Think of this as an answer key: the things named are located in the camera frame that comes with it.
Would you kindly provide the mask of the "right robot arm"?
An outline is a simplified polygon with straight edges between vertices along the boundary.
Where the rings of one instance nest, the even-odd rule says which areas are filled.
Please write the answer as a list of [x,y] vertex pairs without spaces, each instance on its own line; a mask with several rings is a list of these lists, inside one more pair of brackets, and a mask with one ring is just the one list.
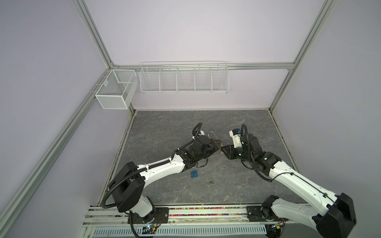
[[267,221],[288,219],[316,230],[323,238],[347,238],[357,224],[353,199],[312,182],[291,168],[277,155],[263,151],[257,137],[247,126],[229,132],[232,145],[222,147],[229,160],[240,160],[267,182],[278,181],[307,205],[288,202],[276,195],[269,196],[254,215]]

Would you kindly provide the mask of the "brass padlock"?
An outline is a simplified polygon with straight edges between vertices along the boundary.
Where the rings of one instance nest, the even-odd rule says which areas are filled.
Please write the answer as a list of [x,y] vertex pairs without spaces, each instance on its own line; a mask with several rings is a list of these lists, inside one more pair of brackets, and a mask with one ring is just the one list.
[[208,132],[208,137],[215,143],[215,146],[218,150],[222,148],[222,141],[217,137],[213,131]]

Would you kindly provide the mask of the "white mesh box basket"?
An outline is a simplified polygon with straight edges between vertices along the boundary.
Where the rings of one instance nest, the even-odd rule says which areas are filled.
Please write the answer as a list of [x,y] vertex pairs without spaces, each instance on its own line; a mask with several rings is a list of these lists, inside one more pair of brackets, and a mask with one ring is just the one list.
[[138,84],[135,70],[112,69],[95,96],[103,109],[128,110]]

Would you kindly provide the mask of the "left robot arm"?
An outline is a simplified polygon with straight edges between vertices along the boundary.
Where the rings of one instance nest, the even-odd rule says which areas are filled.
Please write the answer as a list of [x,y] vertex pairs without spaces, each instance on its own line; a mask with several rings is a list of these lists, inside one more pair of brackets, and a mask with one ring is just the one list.
[[140,165],[126,163],[109,183],[100,207],[116,207],[120,213],[127,212],[129,218],[136,215],[144,223],[153,221],[157,210],[151,199],[142,194],[144,188],[169,175],[195,168],[199,161],[207,161],[221,148],[221,141],[205,135],[201,127],[200,122],[192,130],[191,141],[176,148],[165,159]]

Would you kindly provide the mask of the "blue padlock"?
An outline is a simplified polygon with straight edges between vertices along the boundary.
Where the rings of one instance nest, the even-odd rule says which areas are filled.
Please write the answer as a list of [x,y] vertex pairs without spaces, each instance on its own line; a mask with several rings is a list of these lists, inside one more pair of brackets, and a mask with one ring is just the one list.
[[197,178],[198,177],[197,170],[195,168],[192,168],[190,175],[191,175],[191,178]]

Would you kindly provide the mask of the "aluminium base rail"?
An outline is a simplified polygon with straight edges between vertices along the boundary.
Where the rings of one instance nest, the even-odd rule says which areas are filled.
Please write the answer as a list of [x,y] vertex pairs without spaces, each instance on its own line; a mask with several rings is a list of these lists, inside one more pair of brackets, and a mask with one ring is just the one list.
[[[250,224],[247,207],[251,204],[170,204],[156,205],[156,209],[168,208],[162,216],[162,226],[177,225],[246,225]],[[117,208],[90,207],[82,227],[122,227],[128,225],[129,214]]]

